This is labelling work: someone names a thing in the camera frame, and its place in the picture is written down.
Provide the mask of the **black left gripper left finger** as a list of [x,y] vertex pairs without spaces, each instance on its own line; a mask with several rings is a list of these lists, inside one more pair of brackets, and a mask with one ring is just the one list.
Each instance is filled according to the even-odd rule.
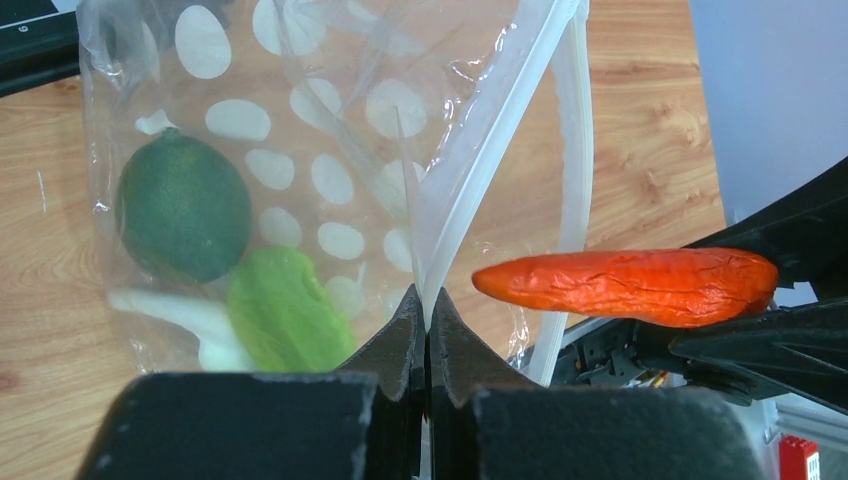
[[157,373],[110,406],[81,479],[414,479],[425,325],[414,288],[327,373]]

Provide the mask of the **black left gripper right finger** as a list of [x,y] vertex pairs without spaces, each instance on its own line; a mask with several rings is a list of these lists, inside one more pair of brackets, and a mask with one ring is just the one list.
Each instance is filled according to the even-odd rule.
[[427,340],[436,479],[760,479],[729,406],[701,389],[545,388],[440,292]]

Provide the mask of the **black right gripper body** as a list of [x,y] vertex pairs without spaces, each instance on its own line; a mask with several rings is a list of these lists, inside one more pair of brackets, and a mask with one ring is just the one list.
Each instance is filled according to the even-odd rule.
[[752,404],[751,381],[672,354],[669,345],[678,334],[632,319],[589,319],[565,330],[551,383],[626,387],[641,377],[670,374],[684,386],[711,389],[733,404]]

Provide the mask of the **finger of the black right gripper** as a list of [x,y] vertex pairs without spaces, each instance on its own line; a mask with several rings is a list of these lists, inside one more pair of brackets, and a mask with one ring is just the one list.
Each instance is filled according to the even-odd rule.
[[749,406],[794,393],[847,412],[847,300],[831,299],[687,330],[669,345],[685,378]]
[[779,285],[847,287],[847,160],[750,217],[690,244],[761,255],[779,270]]

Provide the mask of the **orange carrot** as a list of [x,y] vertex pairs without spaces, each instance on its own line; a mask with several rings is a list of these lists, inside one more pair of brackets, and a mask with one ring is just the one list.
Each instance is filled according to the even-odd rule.
[[736,248],[661,248],[526,256],[482,268],[471,281],[529,309],[697,328],[764,312],[779,270]]

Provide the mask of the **light green leaf vegetable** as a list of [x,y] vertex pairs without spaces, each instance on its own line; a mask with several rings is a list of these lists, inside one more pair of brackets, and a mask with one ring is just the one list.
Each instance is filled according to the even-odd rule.
[[230,273],[226,305],[234,333],[261,371],[331,371],[357,350],[349,320],[297,248],[252,251]]

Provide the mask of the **white grey mushroom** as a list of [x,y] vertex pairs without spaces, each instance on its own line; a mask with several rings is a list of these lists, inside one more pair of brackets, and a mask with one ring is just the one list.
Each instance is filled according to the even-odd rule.
[[198,340],[198,363],[205,371],[256,370],[222,302],[137,288],[113,291],[108,301],[118,311],[146,315],[190,332]]

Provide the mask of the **clear dotted zip bag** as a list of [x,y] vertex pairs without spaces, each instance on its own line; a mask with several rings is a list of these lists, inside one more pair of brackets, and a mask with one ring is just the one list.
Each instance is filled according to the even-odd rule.
[[[357,349],[409,288],[449,288],[508,363],[552,380],[562,314],[478,296],[473,270],[585,247],[594,169],[586,1],[83,1],[89,182],[106,299],[137,288],[226,300],[258,248],[313,262]],[[219,150],[252,200],[239,263],[162,281],[123,247],[131,155],[175,127]],[[110,306],[140,372],[205,371],[198,340]]]

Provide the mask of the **dark green lime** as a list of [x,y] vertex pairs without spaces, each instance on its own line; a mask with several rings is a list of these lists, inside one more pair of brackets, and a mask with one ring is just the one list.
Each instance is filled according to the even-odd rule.
[[166,128],[137,149],[115,192],[115,222],[130,258],[162,281],[206,284],[241,260],[252,200],[238,169],[208,143]]

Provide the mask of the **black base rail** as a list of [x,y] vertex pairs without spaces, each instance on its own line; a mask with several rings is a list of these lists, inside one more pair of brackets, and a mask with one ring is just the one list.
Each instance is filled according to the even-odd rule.
[[78,0],[1,0],[3,97],[79,74]]

